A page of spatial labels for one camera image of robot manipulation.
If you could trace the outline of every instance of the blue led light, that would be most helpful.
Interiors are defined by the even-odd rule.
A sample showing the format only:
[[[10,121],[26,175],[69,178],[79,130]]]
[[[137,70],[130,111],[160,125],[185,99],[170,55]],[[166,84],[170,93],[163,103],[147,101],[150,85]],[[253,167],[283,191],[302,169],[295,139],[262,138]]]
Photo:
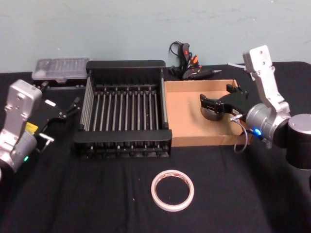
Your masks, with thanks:
[[[261,136],[262,135],[262,132],[260,131],[260,129],[256,129],[254,128],[254,133],[257,135],[257,136]]]

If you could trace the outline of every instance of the white sticker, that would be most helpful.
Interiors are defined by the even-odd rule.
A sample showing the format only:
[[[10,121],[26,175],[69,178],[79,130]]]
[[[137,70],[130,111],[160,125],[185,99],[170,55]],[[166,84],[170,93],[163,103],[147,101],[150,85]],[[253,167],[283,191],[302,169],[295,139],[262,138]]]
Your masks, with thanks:
[[[237,110],[235,110],[235,109],[232,109],[232,113],[235,114],[235,115],[240,114],[240,113],[239,113]]]
[[[45,100],[44,102],[46,102],[48,105],[52,106],[52,107],[55,107],[56,106],[56,103],[50,101],[50,100]]]

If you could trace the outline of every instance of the black tablecloth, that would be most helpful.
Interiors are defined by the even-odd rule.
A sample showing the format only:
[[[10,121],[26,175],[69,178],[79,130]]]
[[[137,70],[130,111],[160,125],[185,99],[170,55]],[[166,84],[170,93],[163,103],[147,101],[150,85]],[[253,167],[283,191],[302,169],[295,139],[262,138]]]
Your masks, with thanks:
[[[311,113],[311,65],[275,63],[280,93],[292,115]],[[259,101],[255,83],[229,66],[214,79],[237,79]],[[8,86],[30,73],[0,75],[0,109]],[[47,97],[66,107],[70,91]],[[4,113],[0,114],[1,126]],[[287,164],[285,151],[267,150],[254,140],[244,154],[230,147],[173,148],[170,159],[79,161],[70,152],[72,126],[51,129],[56,141],[30,157],[1,192],[1,232],[311,232],[310,172]],[[166,169],[185,172],[193,181],[191,205],[177,213],[153,202],[153,178]],[[187,196],[182,182],[164,180],[158,192],[177,203]]]

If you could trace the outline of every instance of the cable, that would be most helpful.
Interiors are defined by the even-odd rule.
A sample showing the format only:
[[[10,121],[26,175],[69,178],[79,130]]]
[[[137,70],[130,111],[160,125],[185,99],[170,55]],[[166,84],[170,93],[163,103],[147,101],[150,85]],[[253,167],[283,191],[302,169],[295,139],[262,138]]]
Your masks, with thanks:
[[[175,53],[175,52],[172,50],[172,46],[173,46],[173,45],[178,45],[178,46],[179,46],[179,47],[178,47],[178,50],[179,50],[179,49],[182,47],[182,43],[179,42],[179,41],[175,41],[175,42],[171,43],[170,48],[169,48],[169,51],[171,51],[172,54],[174,54],[175,56],[177,56],[179,59],[182,59],[182,57],[181,57],[179,54]]]
[[[243,153],[243,152],[245,151],[245,149],[246,149],[246,147],[247,147],[247,143],[248,143],[248,134],[247,134],[247,130],[246,130],[246,128],[245,128],[241,123],[239,123],[238,121],[232,121],[232,122],[233,122],[233,123],[236,123],[236,124],[238,124],[238,125],[240,125],[241,128],[242,128],[242,130],[243,130],[243,132],[244,132],[244,134],[245,134],[245,143],[244,143],[244,146],[243,146],[242,150],[237,151],[237,144],[238,144],[238,142],[239,142],[239,139],[237,139],[236,143],[234,144],[233,150],[234,150],[234,152],[237,153],[237,154]]]

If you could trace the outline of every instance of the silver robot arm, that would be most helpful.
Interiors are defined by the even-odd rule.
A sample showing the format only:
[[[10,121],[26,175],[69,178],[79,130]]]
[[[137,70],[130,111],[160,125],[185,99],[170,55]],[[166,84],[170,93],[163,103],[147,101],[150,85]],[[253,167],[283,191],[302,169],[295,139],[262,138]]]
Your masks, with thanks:
[[[272,144],[286,148],[291,165],[311,169],[311,114],[291,117],[289,104],[277,89],[275,67],[266,45],[244,53],[243,58],[262,101],[248,112],[247,126],[260,130],[268,148]]]
[[[10,86],[4,127],[0,132],[0,179],[18,170],[37,146],[36,138],[25,130],[28,118],[39,107],[42,92],[23,80]]]

